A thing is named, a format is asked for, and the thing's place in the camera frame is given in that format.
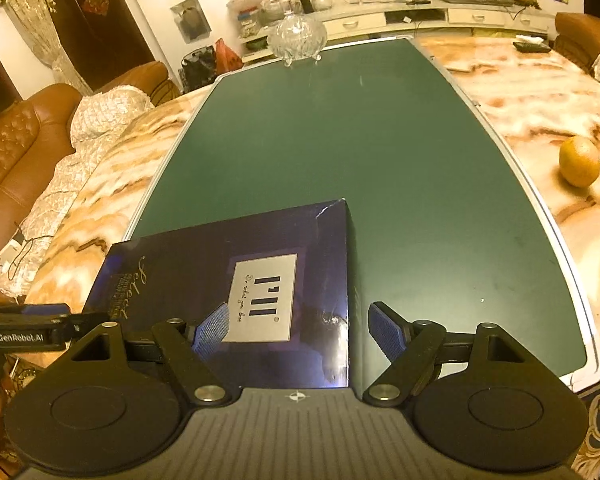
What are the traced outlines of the clear crystal glass bowl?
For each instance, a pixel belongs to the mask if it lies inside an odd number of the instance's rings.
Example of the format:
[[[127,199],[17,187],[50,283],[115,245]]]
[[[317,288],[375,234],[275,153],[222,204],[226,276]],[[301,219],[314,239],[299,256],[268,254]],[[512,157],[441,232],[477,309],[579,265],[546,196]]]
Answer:
[[[290,67],[309,58],[317,63],[327,39],[326,27],[313,15],[288,13],[268,33],[268,47]]]

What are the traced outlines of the white tv cabinet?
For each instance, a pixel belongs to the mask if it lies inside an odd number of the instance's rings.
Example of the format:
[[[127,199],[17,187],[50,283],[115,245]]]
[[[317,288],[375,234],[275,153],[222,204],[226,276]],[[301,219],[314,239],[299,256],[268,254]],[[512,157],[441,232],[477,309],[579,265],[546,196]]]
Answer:
[[[544,38],[555,33],[552,14],[533,6],[502,6],[499,3],[364,2],[334,6],[314,12],[312,16],[325,26],[329,44],[412,32],[421,35],[442,29],[470,34],[478,29],[504,30]]]

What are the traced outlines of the white quilted sofa cover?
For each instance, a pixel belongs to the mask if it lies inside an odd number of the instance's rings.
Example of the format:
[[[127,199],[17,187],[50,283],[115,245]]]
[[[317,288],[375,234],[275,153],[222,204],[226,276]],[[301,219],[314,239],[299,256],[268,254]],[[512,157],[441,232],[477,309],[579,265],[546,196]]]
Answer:
[[[74,153],[56,165],[50,184],[21,223],[24,246],[9,266],[0,270],[0,292],[26,294],[42,266],[52,238],[76,196],[125,128],[154,104],[142,90],[124,84],[79,102],[70,125]]]

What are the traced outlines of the dark blue box lid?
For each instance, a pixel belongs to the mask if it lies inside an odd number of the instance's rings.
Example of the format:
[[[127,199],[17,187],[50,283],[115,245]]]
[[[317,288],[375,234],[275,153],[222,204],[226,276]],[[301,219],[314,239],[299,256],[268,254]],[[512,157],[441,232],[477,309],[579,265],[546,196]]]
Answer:
[[[110,248],[84,309],[127,332],[198,324],[227,304],[208,367],[225,385],[349,383],[348,207],[344,200],[253,214]]]

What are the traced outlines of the orange fruit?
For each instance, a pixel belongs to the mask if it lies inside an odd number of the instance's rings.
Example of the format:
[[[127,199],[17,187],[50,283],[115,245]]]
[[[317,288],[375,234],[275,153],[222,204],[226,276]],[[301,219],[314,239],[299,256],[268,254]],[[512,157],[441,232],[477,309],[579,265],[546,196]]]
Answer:
[[[600,175],[600,153],[583,136],[565,140],[559,150],[559,171],[576,188],[588,188]]]

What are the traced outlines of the green desk mat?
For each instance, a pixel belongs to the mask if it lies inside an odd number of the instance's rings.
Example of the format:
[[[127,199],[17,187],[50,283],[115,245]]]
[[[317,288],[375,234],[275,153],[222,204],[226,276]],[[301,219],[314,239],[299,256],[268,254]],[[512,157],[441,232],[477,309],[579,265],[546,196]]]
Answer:
[[[600,334],[545,200],[468,95],[406,38],[220,77],[126,231],[345,200],[354,310],[381,300],[452,332],[501,325],[574,391]]]

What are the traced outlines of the brown leather sofa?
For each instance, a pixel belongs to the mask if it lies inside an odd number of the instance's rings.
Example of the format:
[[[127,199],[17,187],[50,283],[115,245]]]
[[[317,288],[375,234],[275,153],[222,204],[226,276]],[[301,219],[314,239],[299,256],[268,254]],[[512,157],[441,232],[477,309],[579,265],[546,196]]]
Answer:
[[[126,124],[69,209],[43,262],[45,275],[56,278],[68,263],[89,262],[95,248],[122,239],[207,93],[179,96]],[[52,84],[0,115],[0,249],[50,183],[57,163],[71,153],[69,125],[78,103],[76,89]]]

